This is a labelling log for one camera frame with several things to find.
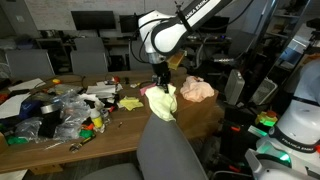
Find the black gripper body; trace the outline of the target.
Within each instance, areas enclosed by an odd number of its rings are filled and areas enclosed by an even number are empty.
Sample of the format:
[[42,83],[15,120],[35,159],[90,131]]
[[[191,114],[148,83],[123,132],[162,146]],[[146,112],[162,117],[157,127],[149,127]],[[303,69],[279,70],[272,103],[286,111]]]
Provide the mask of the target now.
[[157,76],[156,85],[161,87],[165,93],[168,93],[168,84],[171,80],[171,72],[168,68],[168,64],[166,62],[162,62],[160,64],[153,64],[152,68],[155,75]]

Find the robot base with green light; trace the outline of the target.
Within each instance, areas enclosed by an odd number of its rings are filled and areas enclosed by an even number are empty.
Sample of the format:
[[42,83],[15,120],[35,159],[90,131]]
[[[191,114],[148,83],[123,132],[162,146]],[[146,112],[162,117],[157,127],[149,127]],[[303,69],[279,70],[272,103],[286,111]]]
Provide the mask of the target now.
[[303,66],[292,100],[245,158],[255,180],[320,180],[320,61]]

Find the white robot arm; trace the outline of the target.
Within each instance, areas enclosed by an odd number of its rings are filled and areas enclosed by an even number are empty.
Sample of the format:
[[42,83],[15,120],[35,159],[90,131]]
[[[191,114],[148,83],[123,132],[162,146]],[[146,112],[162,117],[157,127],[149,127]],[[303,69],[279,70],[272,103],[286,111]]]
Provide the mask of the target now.
[[168,92],[171,73],[166,59],[178,52],[186,38],[232,0],[193,0],[175,15],[152,10],[138,19],[138,31],[144,41],[148,62],[157,76],[156,85]]

